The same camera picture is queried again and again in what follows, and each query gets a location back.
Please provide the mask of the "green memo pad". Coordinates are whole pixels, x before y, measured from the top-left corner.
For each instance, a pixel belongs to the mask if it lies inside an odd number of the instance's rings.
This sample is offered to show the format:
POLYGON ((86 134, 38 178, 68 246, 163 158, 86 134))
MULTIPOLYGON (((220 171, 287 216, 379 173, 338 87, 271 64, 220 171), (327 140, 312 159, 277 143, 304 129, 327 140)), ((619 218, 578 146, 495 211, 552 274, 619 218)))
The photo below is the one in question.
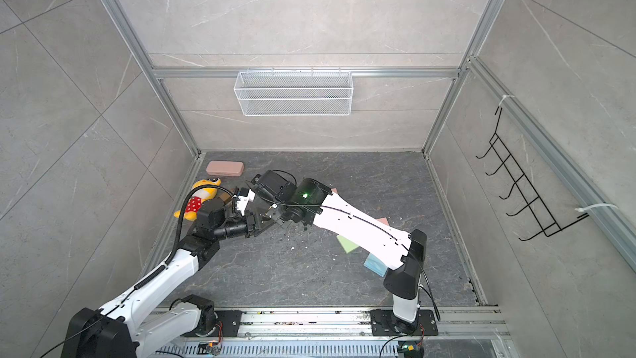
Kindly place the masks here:
POLYGON ((347 254, 349 254, 349 253, 353 252, 354 250, 356 250, 357 248, 359 248, 359 245, 357 245, 356 243, 352 242, 351 240, 348 240, 348 239, 344 238, 344 236, 342 236, 342 235, 337 235, 336 239, 341 244, 341 247, 344 249, 344 251, 347 254))

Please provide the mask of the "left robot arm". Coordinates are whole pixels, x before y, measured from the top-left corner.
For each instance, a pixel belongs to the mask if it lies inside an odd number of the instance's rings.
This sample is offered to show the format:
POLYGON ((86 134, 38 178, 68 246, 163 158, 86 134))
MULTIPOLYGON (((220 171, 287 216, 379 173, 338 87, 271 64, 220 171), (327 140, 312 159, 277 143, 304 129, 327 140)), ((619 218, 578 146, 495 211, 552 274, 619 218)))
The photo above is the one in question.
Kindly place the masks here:
POLYGON ((200 204, 195 223, 178 236, 168 257, 152 272, 101 308, 84 308, 71 318, 59 343, 64 357, 149 357, 190 332, 223 336, 214 303, 200 296, 177 298, 166 313, 151 313, 179 285, 202 269, 222 240, 250 237, 264 230, 263 216, 248 210, 255 194, 248 188, 217 187, 219 195, 200 204))

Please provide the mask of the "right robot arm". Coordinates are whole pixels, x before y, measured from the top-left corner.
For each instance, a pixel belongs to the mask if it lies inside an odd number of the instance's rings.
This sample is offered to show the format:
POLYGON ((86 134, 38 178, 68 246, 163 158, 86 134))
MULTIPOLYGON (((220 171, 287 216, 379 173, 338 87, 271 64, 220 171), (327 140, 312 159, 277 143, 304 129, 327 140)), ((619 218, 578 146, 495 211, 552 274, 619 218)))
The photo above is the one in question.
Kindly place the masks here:
POLYGON ((256 175, 235 199, 244 214, 258 197, 270 205, 268 216, 279 224, 291 222, 329 230, 367 250, 386 268, 384 288, 393 296, 390 326, 410 333, 418 326, 420 280, 427 235, 392 228, 353 207, 328 185, 312 178, 298 185, 274 170, 256 175))

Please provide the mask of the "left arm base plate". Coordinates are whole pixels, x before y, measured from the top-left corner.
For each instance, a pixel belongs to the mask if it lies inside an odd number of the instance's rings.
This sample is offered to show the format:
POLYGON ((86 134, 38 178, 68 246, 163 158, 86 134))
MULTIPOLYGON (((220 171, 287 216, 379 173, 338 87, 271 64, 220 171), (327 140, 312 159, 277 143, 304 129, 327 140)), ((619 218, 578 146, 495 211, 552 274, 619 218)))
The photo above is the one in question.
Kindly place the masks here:
POLYGON ((214 313, 205 313, 203 327, 198 327, 189 331, 183 336, 186 337, 236 337, 239 334, 239 328, 243 312, 240 310, 222 310, 214 313))

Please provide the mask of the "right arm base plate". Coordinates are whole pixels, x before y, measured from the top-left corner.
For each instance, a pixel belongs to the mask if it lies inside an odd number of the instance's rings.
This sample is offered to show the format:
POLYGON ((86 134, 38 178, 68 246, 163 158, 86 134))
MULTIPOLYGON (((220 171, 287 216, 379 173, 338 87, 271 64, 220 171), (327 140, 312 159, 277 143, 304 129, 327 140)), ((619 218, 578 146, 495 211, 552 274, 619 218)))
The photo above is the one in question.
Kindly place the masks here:
POLYGON ((371 310, 369 316, 374 336, 439 335, 437 318, 431 310, 420 309, 412 323, 399 319, 392 310, 388 309, 371 310))

